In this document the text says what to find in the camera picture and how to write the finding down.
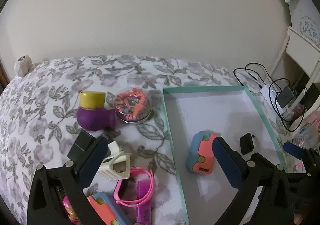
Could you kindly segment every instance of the pink watch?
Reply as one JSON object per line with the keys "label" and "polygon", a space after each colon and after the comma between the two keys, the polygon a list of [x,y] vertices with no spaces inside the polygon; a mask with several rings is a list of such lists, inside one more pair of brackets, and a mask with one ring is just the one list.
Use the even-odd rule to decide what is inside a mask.
{"label": "pink watch", "polygon": [[141,167],[131,167],[130,176],[138,175],[138,174],[147,174],[150,178],[150,187],[147,194],[143,196],[141,199],[134,200],[134,201],[121,200],[118,194],[122,184],[122,180],[118,180],[116,188],[113,192],[113,197],[116,200],[117,204],[121,204],[127,207],[139,207],[141,205],[144,205],[151,199],[154,192],[154,187],[155,187],[155,177],[154,177],[153,171],[151,170],[150,172],[148,172],[142,169]]}

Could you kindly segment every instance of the silver screw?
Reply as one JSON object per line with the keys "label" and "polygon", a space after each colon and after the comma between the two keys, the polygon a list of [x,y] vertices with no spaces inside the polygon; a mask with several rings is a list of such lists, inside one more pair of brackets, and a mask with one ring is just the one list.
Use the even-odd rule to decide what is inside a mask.
{"label": "silver screw", "polygon": [[42,167],[43,167],[43,164],[38,164],[38,165],[36,166],[36,169],[37,169],[37,170],[41,170]]}
{"label": "silver screw", "polygon": [[255,167],[255,165],[256,165],[256,163],[254,162],[254,161],[248,161],[247,162],[247,165],[249,166],[249,167]]}
{"label": "silver screw", "polygon": [[73,161],[67,161],[66,162],[66,167],[71,167],[71,166],[73,166]]}
{"label": "silver screw", "polygon": [[280,165],[280,164],[277,164],[277,169],[278,169],[279,171],[283,171],[283,166]]}

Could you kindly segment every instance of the power strip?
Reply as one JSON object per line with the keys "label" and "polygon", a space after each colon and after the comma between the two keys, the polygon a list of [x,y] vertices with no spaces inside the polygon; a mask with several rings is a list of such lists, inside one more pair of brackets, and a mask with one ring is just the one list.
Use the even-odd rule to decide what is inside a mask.
{"label": "power strip", "polygon": [[[271,87],[271,89],[270,89],[270,97],[271,97],[271,101],[272,101],[272,104],[271,104],[270,97],[269,97],[269,87],[270,87],[270,84],[264,85],[260,92],[264,96],[264,98],[266,99],[266,101],[268,102],[270,107],[272,107],[272,105],[273,105],[273,107],[276,109],[275,100],[276,100],[277,93],[276,93],[275,89],[273,87]],[[277,103],[277,107],[278,107],[280,115],[282,115],[282,117],[285,120],[289,121],[293,117],[293,112],[290,112],[289,108],[287,106],[285,106],[284,108],[281,108],[280,105],[278,104],[278,102],[276,102],[276,103]]]}

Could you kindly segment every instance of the wall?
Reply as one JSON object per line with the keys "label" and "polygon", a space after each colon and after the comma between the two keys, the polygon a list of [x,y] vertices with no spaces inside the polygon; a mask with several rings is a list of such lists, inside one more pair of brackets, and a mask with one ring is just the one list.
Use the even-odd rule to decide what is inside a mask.
{"label": "wall", "polygon": [[147,54],[229,69],[252,61],[269,67],[288,14],[283,0],[9,0],[0,14],[0,59],[10,78],[25,54],[33,62]]}

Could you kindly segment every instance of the white tray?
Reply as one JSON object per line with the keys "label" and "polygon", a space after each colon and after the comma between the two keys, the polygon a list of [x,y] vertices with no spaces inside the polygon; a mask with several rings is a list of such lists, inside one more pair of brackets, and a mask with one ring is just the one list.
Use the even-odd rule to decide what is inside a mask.
{"label": "white tray", "polygon": [[[191,225],[213,225],[229,206],[237,189],[229,184],[215,160],[213,173],[191,174],[186,158],[193,136],[201,130],[223,137],[228,145],[240,151],[239,139],[247,132],[255,135],[254,153],[273,164],[285,162],[273,129],[250,91],[242,86],[181,87],[164,89],[167,125],[173,158]],[[243,156],[247,161],[252,153]],[[249,219],[258,203],[257,190],[243,222]]]}

